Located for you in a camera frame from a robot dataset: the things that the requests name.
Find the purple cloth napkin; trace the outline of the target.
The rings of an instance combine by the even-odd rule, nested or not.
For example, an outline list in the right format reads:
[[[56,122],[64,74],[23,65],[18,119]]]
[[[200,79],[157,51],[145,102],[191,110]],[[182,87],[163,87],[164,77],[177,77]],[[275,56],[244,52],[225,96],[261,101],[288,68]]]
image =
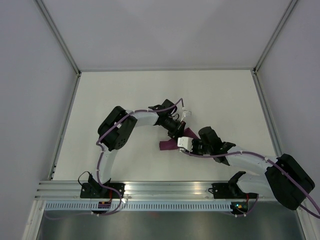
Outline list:
[[[199,137],[188,127],[183,132],[184,137],[189,137],[193,139],[199,139]],[[159,142],[159,150],[160,151],[171,151],[178,150],[179,147],[177,145],[177,141],[171,138],[170,140],[160,141]]]

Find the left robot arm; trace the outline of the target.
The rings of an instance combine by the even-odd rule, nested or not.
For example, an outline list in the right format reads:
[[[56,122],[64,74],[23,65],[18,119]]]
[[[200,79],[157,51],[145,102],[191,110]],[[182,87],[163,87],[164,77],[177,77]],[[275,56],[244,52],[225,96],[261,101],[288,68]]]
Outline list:
[[[91,191],[98,198],[104,198],[112,189],[108,185],[111,179],[111,170],[118,151],[128,142],[134,128],[145,126],[160,126],[167,130],[167,135],[177,142],[185,132],[186,123],[176,117],[177,105],[184,101],[182,98],[177,103],[166,99],[162,104],[150,106],[146,109],[126,110],[116,106],[98,127],[98,140],[96,145],[100,147],[95,173],[88,182],[92,186]]]

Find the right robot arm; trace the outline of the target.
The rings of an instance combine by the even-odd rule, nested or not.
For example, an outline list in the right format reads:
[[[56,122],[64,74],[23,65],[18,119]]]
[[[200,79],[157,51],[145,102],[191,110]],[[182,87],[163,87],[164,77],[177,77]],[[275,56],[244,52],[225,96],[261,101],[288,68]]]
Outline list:
[[[228,192],[235,198],[252,193],[275,198],[284,207],[296,210],[315,188],[311,177],[289,154],[263,156],[249,152],[222,141],[210,126],[198,134],[199,138],[191,142],[191,154],[242,169],[228,182]]]

